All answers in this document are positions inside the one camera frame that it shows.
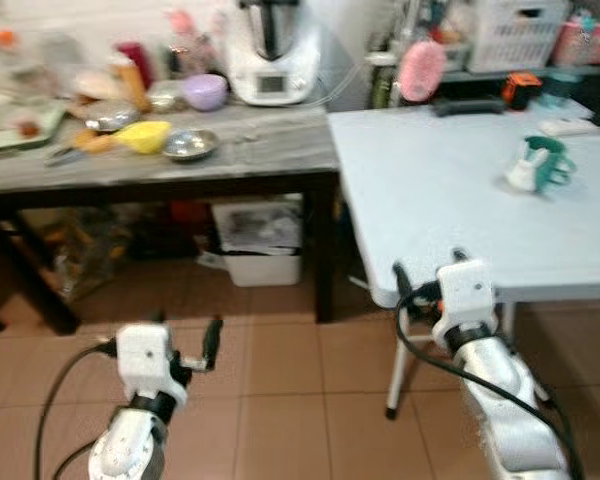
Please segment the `white folding table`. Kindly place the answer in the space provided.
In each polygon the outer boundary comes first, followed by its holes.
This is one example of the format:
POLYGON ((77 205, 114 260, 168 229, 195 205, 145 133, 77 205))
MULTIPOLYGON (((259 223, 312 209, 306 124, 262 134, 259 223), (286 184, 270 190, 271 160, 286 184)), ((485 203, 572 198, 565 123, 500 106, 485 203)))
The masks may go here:
POLYGON ((370 296, 399 300, 393 266, 431 282, 459 248, 509 303, 600 300, 600 132, 565 138, 566 186, 506 182, 525 137, 564 111, 437 116, 424 108, 328 115, 370 296))

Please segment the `white storage bin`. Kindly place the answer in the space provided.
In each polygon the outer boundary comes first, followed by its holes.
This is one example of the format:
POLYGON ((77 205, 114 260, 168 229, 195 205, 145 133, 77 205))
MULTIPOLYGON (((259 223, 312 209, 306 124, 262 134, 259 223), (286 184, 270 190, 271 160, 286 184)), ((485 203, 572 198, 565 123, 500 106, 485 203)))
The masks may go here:
POLYGON ((237 287, 300 282, 303 197, 227 198, 210 204, 212 242, 198 264, 226 270, 237 287))

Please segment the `clear plastic bag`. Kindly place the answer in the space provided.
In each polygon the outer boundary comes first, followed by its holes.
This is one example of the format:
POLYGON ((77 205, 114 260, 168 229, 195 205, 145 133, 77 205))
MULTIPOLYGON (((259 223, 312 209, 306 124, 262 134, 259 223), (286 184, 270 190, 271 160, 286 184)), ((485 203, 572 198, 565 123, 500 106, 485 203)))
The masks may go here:
POLYGON ((63 243, 54 256, 54 273, 63 300, 88 296, 114 275, 130 247, 130 216, 117 206, 68 207, 61 215, 63 243))

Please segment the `shallow steel bowl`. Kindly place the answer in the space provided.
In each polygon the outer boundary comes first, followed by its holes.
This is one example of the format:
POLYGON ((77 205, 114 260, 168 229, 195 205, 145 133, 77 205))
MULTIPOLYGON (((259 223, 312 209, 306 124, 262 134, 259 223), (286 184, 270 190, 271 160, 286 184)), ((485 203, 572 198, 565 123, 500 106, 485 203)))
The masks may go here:
POLYGON ((162 154, 177 164, 199 163, 212 156, 221 146, 221 140, 209 129, 178 129, 168 134, 164 142, 162 154))

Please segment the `orange black device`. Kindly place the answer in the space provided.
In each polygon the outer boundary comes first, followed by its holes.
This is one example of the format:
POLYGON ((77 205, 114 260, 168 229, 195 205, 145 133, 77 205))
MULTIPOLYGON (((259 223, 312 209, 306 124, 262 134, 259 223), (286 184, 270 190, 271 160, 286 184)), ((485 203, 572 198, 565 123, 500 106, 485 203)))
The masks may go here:
POLYGON ((541 78, 528 70, 510 73, 501 91, 506 109, 510 111, 527 110, 530 101, 541 92, 542 86, 541 78))

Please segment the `yellow bowl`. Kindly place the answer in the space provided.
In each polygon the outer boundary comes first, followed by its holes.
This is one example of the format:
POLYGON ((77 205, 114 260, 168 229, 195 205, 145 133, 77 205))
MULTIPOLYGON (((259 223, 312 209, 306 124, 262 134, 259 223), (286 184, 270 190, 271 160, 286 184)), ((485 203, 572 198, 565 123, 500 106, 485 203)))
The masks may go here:
POLYGON ((171 131, 169 122, 136 122, 114 132, 112 138, 136 154, 153 155, 163 150, 171 131))

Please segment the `orange food piece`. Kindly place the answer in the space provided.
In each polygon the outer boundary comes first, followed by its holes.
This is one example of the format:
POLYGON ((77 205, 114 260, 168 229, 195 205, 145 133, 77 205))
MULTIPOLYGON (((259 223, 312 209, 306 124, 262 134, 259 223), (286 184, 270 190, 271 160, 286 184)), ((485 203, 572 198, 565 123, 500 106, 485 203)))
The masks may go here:
POLYGON ((79 133, 73 136, 71 146, 76 150, 85 152, 85 154, 96 155, 112 150, 114 140, 111 134, 81 129, 79 133))

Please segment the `pink oval pad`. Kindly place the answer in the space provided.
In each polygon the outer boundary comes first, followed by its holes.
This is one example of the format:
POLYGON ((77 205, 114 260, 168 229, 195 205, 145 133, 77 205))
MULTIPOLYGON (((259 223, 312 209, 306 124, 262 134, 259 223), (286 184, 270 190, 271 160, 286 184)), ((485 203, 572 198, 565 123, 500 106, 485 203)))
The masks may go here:
POLYGON ((405 50, 399 63, 397 87, 408 102, 427 102, 446 72, 445 46, 432 38, 416 41, 405 50))

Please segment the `teal plastic container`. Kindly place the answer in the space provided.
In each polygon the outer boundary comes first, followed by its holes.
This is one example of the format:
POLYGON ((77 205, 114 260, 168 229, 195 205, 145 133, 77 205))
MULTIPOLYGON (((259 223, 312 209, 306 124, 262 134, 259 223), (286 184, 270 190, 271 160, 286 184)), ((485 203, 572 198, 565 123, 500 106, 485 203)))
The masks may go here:
POLYGON ((576 88, 583 81, 579 67, 560 67, 548 73, 544 79, 544 87, 539 104, 547 108, 561 108, 574 95, 576 88))

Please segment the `small deep steel bowl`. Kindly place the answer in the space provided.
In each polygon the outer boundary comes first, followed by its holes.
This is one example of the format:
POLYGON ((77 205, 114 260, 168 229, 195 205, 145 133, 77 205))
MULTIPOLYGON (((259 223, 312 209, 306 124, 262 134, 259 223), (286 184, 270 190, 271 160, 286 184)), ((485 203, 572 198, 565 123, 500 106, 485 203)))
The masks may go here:
POLYGON ((180 113, 190 109, 184 95, 184 82, 176 79, 153 83, 146 92, 146 97, 153 113, 180 113))

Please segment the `white slotted plastic basket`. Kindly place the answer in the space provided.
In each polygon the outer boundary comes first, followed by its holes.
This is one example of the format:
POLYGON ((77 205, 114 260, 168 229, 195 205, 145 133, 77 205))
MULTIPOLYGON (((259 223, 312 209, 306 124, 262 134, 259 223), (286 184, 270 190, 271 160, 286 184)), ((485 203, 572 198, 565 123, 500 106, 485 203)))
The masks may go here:
POLYGON ((570 0, 472 0, 475 24, 470 73, 511 72, 546 67, 570 0))

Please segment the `purple bowl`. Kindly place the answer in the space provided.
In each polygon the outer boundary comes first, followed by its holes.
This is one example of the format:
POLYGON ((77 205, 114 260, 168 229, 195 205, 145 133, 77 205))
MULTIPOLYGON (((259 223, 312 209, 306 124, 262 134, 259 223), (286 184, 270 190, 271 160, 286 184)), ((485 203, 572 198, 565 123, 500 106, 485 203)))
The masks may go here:
POLYGON ((230 100, 228 81, 217 74, 190 76, 182 81, 181 91, 186 104, 203 113, 222 109, 230 100))

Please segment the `orange bottle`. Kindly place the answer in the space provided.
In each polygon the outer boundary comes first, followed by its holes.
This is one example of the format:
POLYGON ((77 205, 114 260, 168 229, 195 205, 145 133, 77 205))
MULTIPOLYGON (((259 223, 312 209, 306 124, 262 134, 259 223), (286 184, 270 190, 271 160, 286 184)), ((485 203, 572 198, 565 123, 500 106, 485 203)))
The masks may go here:
POLYGON ((152 104, 150 104, 148 93, 143 82, 143 76, 134 60, 127 58, 122 52, 112 52, 109 55, 109 65, 114 74, 120 79, 122 92, 126 99, 135 106, 140 113, 150 113, 152 104))

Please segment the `white kitchen machine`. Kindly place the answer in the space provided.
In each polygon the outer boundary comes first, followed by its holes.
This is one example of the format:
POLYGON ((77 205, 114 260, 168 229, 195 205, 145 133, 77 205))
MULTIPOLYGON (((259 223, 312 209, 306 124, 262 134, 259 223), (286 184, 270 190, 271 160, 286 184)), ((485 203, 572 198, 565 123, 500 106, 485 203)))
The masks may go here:
POLYGON ((245 104, 282 108, 312 96, 320 28, 304 0, 233 0, 224 31, 224 68, 245 104))

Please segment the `dark red cup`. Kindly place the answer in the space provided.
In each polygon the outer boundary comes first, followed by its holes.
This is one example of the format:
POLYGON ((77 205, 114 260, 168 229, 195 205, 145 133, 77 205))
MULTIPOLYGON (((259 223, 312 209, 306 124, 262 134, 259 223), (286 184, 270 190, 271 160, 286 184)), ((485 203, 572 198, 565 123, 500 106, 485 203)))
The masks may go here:
POLYGON ((145 90, 148 90, 153 84, 154 76, 144 45, 136 41, 117 42, 113 45, 113 49, 121 52, 136 65, 140 77, 143 79, 145 90))

